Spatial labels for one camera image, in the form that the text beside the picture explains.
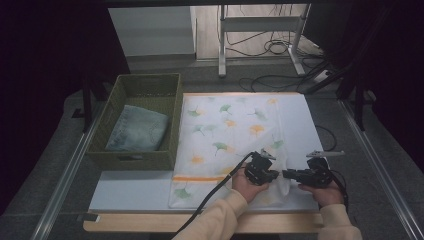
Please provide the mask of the green woven basket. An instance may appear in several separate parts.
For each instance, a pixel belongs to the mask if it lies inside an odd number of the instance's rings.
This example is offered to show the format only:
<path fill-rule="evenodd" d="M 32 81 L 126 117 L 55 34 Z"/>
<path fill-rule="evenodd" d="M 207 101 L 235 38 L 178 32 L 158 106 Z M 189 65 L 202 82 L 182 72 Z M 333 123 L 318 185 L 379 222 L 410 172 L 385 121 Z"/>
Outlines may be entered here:
<path fill-rule="evenodd" d="M 86 155 L 105 171 L 173 170 L 179 140 L 183 100 L 178 73 L 119 75 L 95 125 Z M 108 151 L 106 144 L 125 105 L 169 117 L 156 151 Z"/>

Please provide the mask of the white metal stand frame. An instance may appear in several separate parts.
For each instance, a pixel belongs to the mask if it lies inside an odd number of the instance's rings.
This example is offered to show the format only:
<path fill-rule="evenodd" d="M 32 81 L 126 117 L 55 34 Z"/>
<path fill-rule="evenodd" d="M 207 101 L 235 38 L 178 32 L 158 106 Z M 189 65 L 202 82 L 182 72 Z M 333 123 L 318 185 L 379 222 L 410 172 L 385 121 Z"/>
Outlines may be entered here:
<path fill-rule="evenodd" d="M 305 70 L 297 54 L 298 45 L 304 30 L 310 4 L 307 4 L 299 16 L 275 17 L 226 17 L 224 6 L 220 6 L 219 17 L 219 55 L 218 75 L 226 76 L 225 40 L 228 32 L 294 32 L 294 40 L 287 47 L 288 54 L 298 76 L 305 76 Z"/>

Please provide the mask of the aluminium rail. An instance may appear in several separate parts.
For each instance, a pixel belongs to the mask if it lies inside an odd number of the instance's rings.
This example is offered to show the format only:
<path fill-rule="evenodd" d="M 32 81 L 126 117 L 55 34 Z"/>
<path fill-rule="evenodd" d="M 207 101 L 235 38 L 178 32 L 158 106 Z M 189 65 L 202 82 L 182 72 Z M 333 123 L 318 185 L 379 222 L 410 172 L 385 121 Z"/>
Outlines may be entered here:
<path fill-rule="evenodd" d="M 88 148 L 94 132 L 95 125 L 98 122 L 100 112 L 96 111 L 85 133 L 80 137 L 78 144 L 73 151 L 69 162 L 67 163 L 59 181 L 41 215 L 30 240 L 48 240 L 54 223 L 60 213 L 65 198 L 69 192 L 72 182 L 76 176 L 85 152 Z"/>
<path fill-rule="evenodd" d="M 346 100 L 338 100 L 338 104 L 409 239 L 424 240 L 424 230 L 419 226 L 417 218 L 389 176 L 366 132 L 356 123 L 349 103 Z"/>

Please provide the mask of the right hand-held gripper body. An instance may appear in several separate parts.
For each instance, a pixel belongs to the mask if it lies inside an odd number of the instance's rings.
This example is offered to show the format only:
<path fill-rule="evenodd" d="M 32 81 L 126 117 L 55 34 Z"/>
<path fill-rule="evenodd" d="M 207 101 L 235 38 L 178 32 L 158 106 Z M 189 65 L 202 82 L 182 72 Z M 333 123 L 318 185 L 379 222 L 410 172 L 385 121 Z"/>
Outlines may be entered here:
<path fill-rule="evenodd" d="M 307 154 L 308 169 L 304 170 L 305 176 L 302 176 L 299 183 L 314 188 L 326 188 L 334 181 L 339 188 L 345 187 L 345 181 L 340 181 L 335 175 L 335 170 L 331 170 L 327 157 L 344 155 L 343 151 L 318 151 Z"/>

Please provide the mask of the white leaf-print laundry bag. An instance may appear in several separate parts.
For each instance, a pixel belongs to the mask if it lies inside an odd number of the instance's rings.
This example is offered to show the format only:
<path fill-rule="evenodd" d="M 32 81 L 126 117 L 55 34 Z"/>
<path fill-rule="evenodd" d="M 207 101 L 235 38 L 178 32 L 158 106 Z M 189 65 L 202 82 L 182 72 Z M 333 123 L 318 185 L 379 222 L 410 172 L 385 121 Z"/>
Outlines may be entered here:
<path fill-rule="evenodd" d="M 195 209 L 251 152 L 272 156 L 272 170 L 286 168 L 279 94 L 186 95 L 169 206 Z"/>

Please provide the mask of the white table mat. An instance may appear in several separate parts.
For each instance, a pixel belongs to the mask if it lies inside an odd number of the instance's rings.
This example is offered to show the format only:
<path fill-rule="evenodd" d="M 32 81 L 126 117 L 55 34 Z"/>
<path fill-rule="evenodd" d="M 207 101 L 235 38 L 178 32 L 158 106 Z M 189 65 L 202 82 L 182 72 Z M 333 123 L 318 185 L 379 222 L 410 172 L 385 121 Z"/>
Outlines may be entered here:
<path fill-rule="evenodd" d="M 287 151 L 286 169 L 305 169 L 307 154 L 318 150 L 321 143 L 306 99 L 301 94 L 279 94 L 283 97 L 282 124 Z M 249 162 L 250 153 L 241 161 Z M 105 171 L 95 189 L 90 209 L 93 212 L 192 212 L 195 209 L 173 209 L 169 206 L 171 171 Z M 231 188 L 226 176 L 200 204 L 210 205 L 224 197 Z"/>

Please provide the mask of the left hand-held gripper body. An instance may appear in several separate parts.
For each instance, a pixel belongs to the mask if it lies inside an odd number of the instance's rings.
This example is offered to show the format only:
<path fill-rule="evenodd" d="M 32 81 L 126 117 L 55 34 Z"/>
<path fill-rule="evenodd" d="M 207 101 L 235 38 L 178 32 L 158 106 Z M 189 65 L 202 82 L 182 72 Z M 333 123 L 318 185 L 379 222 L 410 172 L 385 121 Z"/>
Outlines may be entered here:
<path fill-rule="evenodd" d="M 272 161 L 275 160 L 270 153 L 261 150 L 260 153 L 253 152 L 252 160 L 246 164 L 245 175 L 249 181 L 255 185 L 263 185 L 269 182 L 270 176 L 273 176 L 270 169 Z"/>

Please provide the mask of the light blue jeans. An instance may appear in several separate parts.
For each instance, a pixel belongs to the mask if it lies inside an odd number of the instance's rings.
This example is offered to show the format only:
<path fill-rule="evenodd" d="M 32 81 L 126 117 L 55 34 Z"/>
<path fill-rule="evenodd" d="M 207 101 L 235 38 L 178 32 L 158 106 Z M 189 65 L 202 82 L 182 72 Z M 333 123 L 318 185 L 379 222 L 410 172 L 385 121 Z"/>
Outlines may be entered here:
<path fill-rule="evenodd" d="M 106 144 L 108 151 L 156 151 L 169 117 L 142 107 L 125 105 Z"/>

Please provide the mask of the black tape piece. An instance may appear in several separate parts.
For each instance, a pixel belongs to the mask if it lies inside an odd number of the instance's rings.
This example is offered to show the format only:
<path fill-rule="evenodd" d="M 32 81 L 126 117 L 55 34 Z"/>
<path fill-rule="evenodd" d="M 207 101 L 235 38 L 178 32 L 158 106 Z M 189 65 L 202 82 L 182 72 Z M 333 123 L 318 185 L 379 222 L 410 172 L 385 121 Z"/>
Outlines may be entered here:
<path fill-rule="evenodd" d="M 100 219 L 100 216 L 98 214 L 92 214 L 92 213 L 84 213 L 77 216 L 77 221 L 84 222 L 98 222 Z"/>

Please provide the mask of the person's right hand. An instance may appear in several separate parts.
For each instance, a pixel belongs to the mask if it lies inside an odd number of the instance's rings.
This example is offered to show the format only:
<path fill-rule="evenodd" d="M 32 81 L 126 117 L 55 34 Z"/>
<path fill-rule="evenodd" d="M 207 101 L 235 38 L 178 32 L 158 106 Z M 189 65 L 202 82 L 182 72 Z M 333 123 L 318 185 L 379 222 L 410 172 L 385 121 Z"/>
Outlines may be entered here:
<path fill-rule="evenodd" d="M 310 192 L 313 199 L 321 206 L 326 207 L 333 204 L 343 204 L 344 198 L 338 185 L 332 181 L 326 188 L 314 188 L 299 184 L 298 188 Z"/>

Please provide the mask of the person's left hand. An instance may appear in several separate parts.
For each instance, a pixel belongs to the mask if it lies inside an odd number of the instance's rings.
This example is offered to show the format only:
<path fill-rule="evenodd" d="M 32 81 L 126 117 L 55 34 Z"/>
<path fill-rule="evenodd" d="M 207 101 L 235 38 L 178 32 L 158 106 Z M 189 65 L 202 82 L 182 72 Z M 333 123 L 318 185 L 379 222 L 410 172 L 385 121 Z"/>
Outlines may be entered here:
<path fill-rule="evenodd" d="M 250 203 L 259 193 L 267 190 L 269 184 L 266 183 L 258 186 L 251 183 L 245 175 L 244 168 L 241 168 L 232 176 L 232 188 L 238 191 L 247 203 Z"/>

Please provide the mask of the dark curtain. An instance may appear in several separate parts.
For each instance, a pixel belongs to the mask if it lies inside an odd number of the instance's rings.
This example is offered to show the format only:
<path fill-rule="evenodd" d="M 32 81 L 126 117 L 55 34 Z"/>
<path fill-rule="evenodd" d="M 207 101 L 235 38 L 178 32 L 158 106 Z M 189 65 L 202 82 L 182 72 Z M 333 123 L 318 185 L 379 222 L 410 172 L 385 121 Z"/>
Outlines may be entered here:
<path fill-rule="evenodd" d="M 34 168 L 65 99 L 129 71 L 106 0 L 0 0 L 0 215 Z"/>
<path fill-rule="evenodd" d="M 424 172 L 424 0 L 326 0 L 310 7 L 304 36 L 336 68 L 349 64 L 382 6 L 389 8 L 359 76 L 380 122 Z"/>

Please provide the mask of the black stand leg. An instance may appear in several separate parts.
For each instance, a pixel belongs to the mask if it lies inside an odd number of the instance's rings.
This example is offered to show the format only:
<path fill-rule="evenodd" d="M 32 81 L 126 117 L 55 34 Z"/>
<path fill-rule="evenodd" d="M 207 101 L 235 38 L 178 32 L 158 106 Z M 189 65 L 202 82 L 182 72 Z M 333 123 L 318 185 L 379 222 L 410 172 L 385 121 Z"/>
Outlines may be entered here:
<path fill-rule="evenodd" d="M 355 103 L 354 103 L 354 120 L 361 131 L 364 130 L 363 125 L 363 105 L 364 105 L 364 86 L 361 77 L 356 78 L 355 83 Z"/>
<path fill-rule="evenodd" d="M 83 87 L 83 117 L 84 117 L 84 128 L 83 132 L 87 132 L 89 127 L 92 124 L 92 103 L 91 103 L 91 89 L 90 81 L 87 78 L 84 78 L 82 81 Z"/>

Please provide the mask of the white cabinet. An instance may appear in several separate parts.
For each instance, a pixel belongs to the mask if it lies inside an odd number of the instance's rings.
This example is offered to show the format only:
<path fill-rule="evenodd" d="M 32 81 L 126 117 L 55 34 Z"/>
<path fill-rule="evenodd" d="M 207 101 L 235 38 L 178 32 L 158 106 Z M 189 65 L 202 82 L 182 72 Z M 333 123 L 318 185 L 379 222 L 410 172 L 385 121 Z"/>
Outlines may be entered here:
<path fill-rule="evenodd" d="M 195 53 L 189 6 L 108 9 L 127 57 Z"/>

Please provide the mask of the white power strip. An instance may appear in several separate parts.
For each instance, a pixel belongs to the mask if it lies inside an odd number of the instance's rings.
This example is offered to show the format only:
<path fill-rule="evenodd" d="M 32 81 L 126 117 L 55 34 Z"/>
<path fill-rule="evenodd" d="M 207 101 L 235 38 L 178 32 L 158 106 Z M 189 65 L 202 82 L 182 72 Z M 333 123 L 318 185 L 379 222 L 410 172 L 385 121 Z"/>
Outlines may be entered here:
<path fill-rule="evenodd" d="M 332 72 L 330 70 L 323 70 L 321 73 L 314 77 L 313 81 L 316 83 L 320 83 L 323 80 L 327 79 L 331 74 Z"/>

